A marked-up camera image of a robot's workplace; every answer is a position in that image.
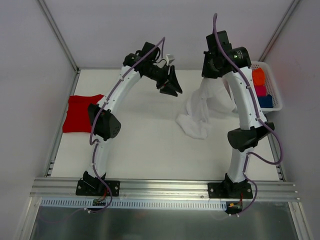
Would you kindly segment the white t shirt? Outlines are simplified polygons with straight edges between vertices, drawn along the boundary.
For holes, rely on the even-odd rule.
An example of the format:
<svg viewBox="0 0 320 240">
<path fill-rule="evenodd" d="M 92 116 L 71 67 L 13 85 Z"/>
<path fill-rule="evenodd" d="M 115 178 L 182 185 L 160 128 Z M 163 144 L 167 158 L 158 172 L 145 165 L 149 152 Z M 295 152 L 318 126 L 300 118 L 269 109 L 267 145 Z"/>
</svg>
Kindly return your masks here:
<svg viewBox="0 0 320 240">
<path fill-rule="evenodd" d="M 203 78 L 199 88 L 184 102 L 175 121 L 187 136 L 204 140 L 212 128 L 211 118 L 230 115 L 236 109 L 225 79 Z"/>
</svg>

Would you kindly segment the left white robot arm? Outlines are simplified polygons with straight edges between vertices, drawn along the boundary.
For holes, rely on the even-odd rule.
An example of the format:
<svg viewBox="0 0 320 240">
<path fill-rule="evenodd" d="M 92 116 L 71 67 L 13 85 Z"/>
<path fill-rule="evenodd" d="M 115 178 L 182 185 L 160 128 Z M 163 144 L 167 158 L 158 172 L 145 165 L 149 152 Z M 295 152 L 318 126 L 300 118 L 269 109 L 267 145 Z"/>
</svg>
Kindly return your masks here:
<svg viewBox="0 0 320 240">
<path fill-rule="evenodd" d="M 128 54 L 122 63 L 115 85 L 96 104 L 88 106 L 91 125 L 89 143 L 94 147 L 89 168 L 83 173 L 79 189 L 99 195 L 106 190 L 106 163 L 111 142 L 120 132 L 122 124 L 116 112 L 133 86 L 142 77 L 156 82 L 161 94 L 177 97 L 183 90 L 179 85 L 172 54 L 163 54 L 163 43 L 145 42 L 141 50 Z"/>
</svg>

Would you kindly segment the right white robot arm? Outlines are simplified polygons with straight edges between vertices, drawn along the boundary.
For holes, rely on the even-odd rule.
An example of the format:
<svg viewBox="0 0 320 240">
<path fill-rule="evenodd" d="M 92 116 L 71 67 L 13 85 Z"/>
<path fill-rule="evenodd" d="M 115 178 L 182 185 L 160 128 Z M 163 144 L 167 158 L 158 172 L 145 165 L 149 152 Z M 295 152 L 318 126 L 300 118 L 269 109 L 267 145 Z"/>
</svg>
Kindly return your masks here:
<svg viewBox="0 0 320 240">
<path fill-rule="evenodd" d="M 233 48 L 226 31 L 206 36 L 202 76 L 226 79 L 237 107 L 239 128 L 227 133 L 232 147 L 231 162 L 224 180 L 207 185 L 211 199 L 252 199 L 251 185 L 246 178 L 249 154 L 275 129 L 264 116 L 252 79 L 252 63 L 245 47 Z"/>
</svg>

